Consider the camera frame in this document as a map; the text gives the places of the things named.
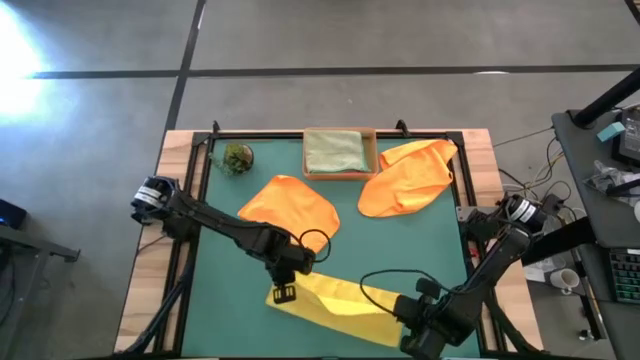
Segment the white mug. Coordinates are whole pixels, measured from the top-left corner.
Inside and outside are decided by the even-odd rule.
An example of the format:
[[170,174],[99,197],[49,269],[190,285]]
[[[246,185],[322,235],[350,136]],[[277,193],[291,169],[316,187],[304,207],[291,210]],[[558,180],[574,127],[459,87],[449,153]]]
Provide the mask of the white mug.
[[551,280],[551,285],[562,289],[562,293],[565,295],[570,295],[572,293],[571,289],[580,284],[578,273],[571,269],[554,271],[549,279]]

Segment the green towel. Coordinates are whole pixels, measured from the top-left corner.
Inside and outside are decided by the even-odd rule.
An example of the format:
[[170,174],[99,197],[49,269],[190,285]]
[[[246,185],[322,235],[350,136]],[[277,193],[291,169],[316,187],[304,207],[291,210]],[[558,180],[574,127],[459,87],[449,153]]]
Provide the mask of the green towel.
[[308,131],[304,134],[304,144],[305,161],[310,173],[369,171],[359,131]]

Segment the wooden table frame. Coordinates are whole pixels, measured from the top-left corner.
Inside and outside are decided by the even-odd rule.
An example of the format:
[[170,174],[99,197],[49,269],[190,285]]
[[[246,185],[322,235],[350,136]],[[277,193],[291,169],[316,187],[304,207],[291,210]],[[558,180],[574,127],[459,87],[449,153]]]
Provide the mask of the wooden table frame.
[[[400,130],[378,130],[379,138],[400,138]],[[219,131],[212,137],[211,131],[170,131],[165,137],[159,159],[157,174],[177,178],[185,192],[203,200],[206,194],[210,161],[207,154],[213,150],[217,138],[301,138],[301,130],[278,131]],[[457,205],[493,206],[503,196],[498,168],[486,129],[474,130],[412,130],[413,138],[447,138],[459,148],[458,157],[450,164],[454,175],[453,191]],[[160,226],[145,227],[139,248],[160,236]],[[196,246],[188,242],[180,243],[163,239],[136,257],[127,300],[123,310],[120,329],[115,345],[116,351],[126,349],[144,330],[162,299],[180,276],[187,256],[195,258]],[[182,333],[186,322],[188,296],[171,309],[168,326],[147,347],[147,351],[173,349],[180,354]],[[513,264],[498,283],[495,295],[507,316],[525,338],[537,348],[542,348],[537,322],[533,313],[529,291],[524,279],[522,265]],[[483,349],[512,350],[508,341],[504,342],[501,332],[488,311],[483,312],[482,327],[478,329]]]

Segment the desk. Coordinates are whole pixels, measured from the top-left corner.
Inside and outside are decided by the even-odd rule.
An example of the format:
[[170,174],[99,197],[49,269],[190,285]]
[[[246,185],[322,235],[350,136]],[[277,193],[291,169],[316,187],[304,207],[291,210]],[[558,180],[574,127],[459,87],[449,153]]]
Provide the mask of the desk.
[[[226,131],[224,133],[242,132]],[[477,129],[464,130],[463,134],[478,205],[492,206],[495,201],[502,197],[502,187],[489,133],[485,129]],[[175,177],[181,183],[184,183],[193,135],[193,131],[171,131],[167,133],[157,171],[159,175]],[[204,155],[204,151],[200,151],[195,160],[195,173],[192,176],[195,181],[191,189],[191,193],[194,196],[197,195],[200,188],[199,179],[202,174]],[[461,202],[464,204],[466,196],[463,184],[458,183],[457,185],[460,190]],[[140,246],[153,241],[158,235],[159,228],[146,228],[143,231]],[[130,345],[156,312],[162,299],[171,243],[169,239],[162,240],[158,244],[145,249],[137,257],[116,341],[116,350],[125,349]],[[525,335],[528,341],[541,348],[540,335],[520,263],[511,266],[498,284],[496,293],[501,306],[515,326]],[[175,306],[169,319],[170,324],[165,335],[164,348],[170,348],[173,344],[177,308],[178,305]],[[490,325],[489,321],[483,322],[485,329],[488,325]],[[488,348],[493,348],[490,338],[487,339],[487,343]]]
[[[604,300],[598,302],[597,307],[618,359],[637,359],[640,343],[637,332],[629,331],[628,324],[640,323],[640,306],[609,302],[613,299],[610,276],[606,273],[608,264],[603,261],[603,255],[607,253],[605,248],[640,248],[640,223],[629,205],[608,199],[583,183],[593,174],[594,160],[623,167],[611,159],[611,143],[602,144],[596,138],[612,120],[612,114],[605,114],[593,129],[583,130],[573,125],[567,114],[555,114],[553,125],[588,215],[584,220],[592,230],[588,235],[595,235],[591,239],[593,243],[581,245],[578,252],[595,297]],[[584,236],[578,240],[589,242]]]

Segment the yellow cloth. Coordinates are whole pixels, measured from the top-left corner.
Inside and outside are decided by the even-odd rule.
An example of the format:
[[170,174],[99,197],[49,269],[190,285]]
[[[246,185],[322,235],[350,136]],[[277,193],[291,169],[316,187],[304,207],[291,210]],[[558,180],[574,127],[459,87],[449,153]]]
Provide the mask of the yellow cloth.
[[[340,227],[338,213],[329,201],[302,181],[286,175],[274,176],[238,211],[238,216],[280,226],[298,238],[309,229],[320,229],[331,238]],[[316,254],[327,244],[327,239],[317,232],[308,233],[301,240]]]
[[458,148],[446,140],[421,140],[380,154],[382,172],[362,190],[358,209],[370,217],[417,212],[449,186],[447,163]]
[[[381,345],[397,347],[402,324],[393,315],[373,305],[360,292],[360,285],[318,273],[298,274],[297,299],[276,305],[272,287],[266,304],[278,310]],[[399,294],[382,289],[364,287],[373,300],[393,309]]]

